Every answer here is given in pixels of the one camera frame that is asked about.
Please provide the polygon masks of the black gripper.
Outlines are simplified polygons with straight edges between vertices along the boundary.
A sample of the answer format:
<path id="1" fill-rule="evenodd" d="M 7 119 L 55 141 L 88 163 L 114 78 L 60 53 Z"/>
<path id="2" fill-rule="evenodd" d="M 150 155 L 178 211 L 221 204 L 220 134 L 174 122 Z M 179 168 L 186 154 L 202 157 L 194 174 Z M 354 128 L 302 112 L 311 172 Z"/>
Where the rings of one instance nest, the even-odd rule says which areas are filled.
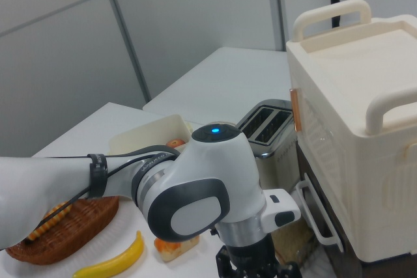
<path id="1" fill-rule="evenodd" d="M 296 262 L 278 264 L 270 234 L 245 247 L 223 245 L 216 254 L 216 265 L 219 278 L 302 278 Z"/>

